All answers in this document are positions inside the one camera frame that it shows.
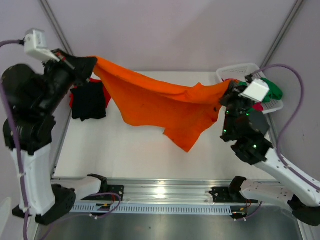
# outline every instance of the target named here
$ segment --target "grey floor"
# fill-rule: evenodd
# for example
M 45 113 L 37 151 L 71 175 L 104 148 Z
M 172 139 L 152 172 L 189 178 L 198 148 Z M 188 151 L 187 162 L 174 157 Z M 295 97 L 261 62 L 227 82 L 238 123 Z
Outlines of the grey floor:
M 39 240 L 47 227 L 40 227 Z M 247 222 L 229 216 L 119 214 L 80 216 L 56 225 L 46 240 L 301 240 L 297 221 L 277 207 L 263 207 Z

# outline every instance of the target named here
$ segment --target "orange cloth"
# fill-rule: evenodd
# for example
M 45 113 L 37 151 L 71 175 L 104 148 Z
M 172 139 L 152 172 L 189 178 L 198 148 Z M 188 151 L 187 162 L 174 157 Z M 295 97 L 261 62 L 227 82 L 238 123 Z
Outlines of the orange cloth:
M 127 124 L 165 128 L 164 134 L 189 152 L 200 134 L 218 120 L 219 99 L 228 89 L 228 81 L 213 86 L 180 86 L 97 58 L 94 73 L 101 78 Z

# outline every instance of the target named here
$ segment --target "white wall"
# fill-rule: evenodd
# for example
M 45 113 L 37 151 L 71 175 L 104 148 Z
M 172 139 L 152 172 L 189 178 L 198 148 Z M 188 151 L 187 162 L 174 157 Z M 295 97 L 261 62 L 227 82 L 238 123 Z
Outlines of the white wall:
M 0 41 L 22 39 L 30 28 L 43 29 L 46 32 L 47 44 L 51 49 L 61 48 L 46 16 L 37 0 L 0 0 Z M 0 49 L 0 73 L 18 63 L 29 64 L 35 71 L 42 72 L 42 64 L 24 54 L 23 47 L 11 45 Z M 53 148 L 51 160 L 57 150 L 57 143 L 62 135 L 63 126 L 69 113 L 68 99 L 61 103 L 55 113 L 57 125 L 53 131 Z M 6 198 L 12 198 L 12 207 L 19 204 L 19 189 L 14 163 L 5 147 L 2 127 L 7 119 L 2 102 L 0 102 L 0 203 Z M 23 220 L 10 216 L 3 240 L 18 240 L 22 237 Z
M 48 0 L 76 55 L 136 71 L 261 64 L 295 0 Z
M 320 1 L 307 0 L 271 64 L 294 67 L 305 86 L 304 105 L 283 139 L 285 156 L 320 181 Z M 296 77 L 282 69 L 270 69 L 266 76 L 283 90 L 284 109 L 272 114 L 278 131 L 289 119 L 299 101 Z

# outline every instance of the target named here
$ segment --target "white laundry basket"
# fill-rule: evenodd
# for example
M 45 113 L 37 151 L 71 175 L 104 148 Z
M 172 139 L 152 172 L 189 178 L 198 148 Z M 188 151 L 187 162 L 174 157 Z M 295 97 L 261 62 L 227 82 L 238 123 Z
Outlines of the white laundry basket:
M 238 79 L 242 82 L 245 82 L 245 76 L 252 74 L 256 70 L 259 70 L 259 67 L 254 63 L 245 63 L 233 66 L 227 66 L 223 68 L 219 68 L 216 71 L 216 75 L 218 76 L 219 80 L 223 82 L 226 79 Z M 263 72 L 258 72 L 254 75 L 256 78 L 265 78 Z M 278 111 L 284 107 L 284 103 L 282 100 L 274 100 L 271 99 L 270 102 L 261 103 L 263 107 L 263 114 L 269 114 L 275 111 Z

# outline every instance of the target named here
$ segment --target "folded black clothing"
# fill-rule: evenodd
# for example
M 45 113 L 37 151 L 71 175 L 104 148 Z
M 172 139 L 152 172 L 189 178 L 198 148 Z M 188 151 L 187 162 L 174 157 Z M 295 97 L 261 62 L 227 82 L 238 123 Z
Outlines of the folded black clothing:
M 102 82 L 89 82 L 73 88 L 72 118 L 102 119 L 106 117 L 106 99 Z

